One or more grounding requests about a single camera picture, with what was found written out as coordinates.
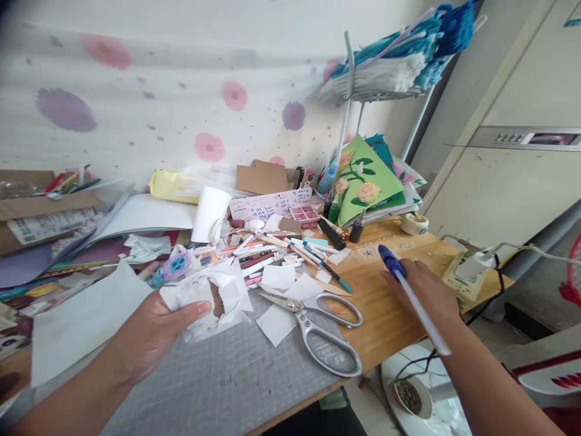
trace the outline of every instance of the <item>cutting mat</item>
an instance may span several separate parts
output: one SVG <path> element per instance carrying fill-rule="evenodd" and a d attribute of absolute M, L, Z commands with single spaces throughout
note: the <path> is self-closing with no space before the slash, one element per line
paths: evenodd
<path fill-rule="evenodd" d="M 244 434 L 338 380 L 307 353 L 298 326 L 274 348 L 254 322 L 270 303 L 254 292 L 251 299 L 252 323 L 196 344 L 178 339 L 159 368 L 133 389 L 102 435 Z M 343 337 L 334 322 L 316 314 L 309 317 Z M 326 346 L 317 337 L 312 341 L 319 348 Z"/>

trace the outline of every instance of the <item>desk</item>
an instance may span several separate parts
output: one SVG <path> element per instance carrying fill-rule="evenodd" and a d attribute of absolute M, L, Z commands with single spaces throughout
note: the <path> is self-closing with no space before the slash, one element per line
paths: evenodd
<path fill-rule="evenodd" d="M 363 325 L 360 327 L 351 330 L 341 328 L 345 339 L 353 345 L 361 357 L 363 371 L 368 371 L 406 346 L 425 337 L 422 325 L 404 309 L 395 295 L 389 292 L 385 281 L 379 275 L 379 272 L 385 269 L 377 252 L 379 244 L 387 246 L 397 256 L 421 260 L 439 276 L 444 273 L 459 251 L 429 233 L 421 236 L 403 233 L 399 229 L 398 218 L 371 223 L 365 227 L 360 243 L 347 242 L 347 247 L 352 252 L 343 262 L 332 267 L 353 288 L 350 301 L 363 315 Z M 309 269 L 314 275 L 314 267 L 309 266 Z M 514 283 L 508 277 L 504 280 L 506 287 Z M 499 291 L 498 274 L 489 269 L 478 295 L 478 303 L 493 297 Z M 329 308 L 337 314 L 349 316 L 349 310 L 339 303 L 330 301 Z M 347 378 L 339 380 L 256 428 L 251 434 L 260 434 L 275 426 L 338 389 L 347 381 Z"/>

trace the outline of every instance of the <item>cardboard box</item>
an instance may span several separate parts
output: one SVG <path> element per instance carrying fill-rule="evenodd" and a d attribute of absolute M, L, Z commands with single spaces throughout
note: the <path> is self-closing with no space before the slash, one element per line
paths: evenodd
<path fill-rule="evenodd" d="M 52 171 L 0 170 L 0 181 L 47 186 L 53 179 Z M 71 234 L 76 222 L 94 214 L 92 208 L 102 204 L 92 191 L 66 194 L 58 200 L 0 200 L 0 256 Z"/>

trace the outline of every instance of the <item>tape roll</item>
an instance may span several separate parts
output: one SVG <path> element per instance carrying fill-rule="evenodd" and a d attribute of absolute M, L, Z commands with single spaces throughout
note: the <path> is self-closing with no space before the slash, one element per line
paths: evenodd
<path fill-rule="evenodd" d="M 430 222 L 428 218 L 420 214 L 405 214 L 401 217 L 401 230 L 407 234 L 424 234 L 428 231 Z"/>

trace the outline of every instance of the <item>pen cap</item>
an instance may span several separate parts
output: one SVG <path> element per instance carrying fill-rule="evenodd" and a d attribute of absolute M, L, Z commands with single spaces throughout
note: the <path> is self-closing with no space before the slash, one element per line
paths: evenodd
<path fill-rule="evenodd" d="M 377 247 L 377 250 L 379 251 L 381 260 L 386 264 L 386 268 L 390 273 L 393 274 L 394 271 L 399 271 L 402 276 L 405 277 L 407 275 L 405 268 L 401 266 L 399 260 L 391 252 L 391 250 L 389 250 L 388 247 L 380 244 L 379 247 Z"/>

